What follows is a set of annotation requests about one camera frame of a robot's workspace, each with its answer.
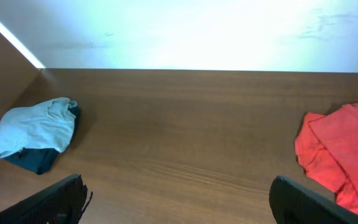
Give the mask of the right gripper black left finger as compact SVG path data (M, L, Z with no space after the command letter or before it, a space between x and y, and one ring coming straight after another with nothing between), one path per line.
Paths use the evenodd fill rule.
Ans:
M78 224L92 198L81 175L69 175L1 211L0 224Z

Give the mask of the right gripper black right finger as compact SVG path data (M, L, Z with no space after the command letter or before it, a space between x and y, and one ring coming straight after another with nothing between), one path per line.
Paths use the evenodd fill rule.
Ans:
M269 205L278 224L358 224L358 215L292 181L276 177Z

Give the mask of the light blue grey t-shirt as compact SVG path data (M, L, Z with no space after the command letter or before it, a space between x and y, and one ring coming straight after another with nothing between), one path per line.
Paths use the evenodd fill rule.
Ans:
M64 152L75 130L70 110L78 106L66 97L9 110L0 120L0 159L23 149Z

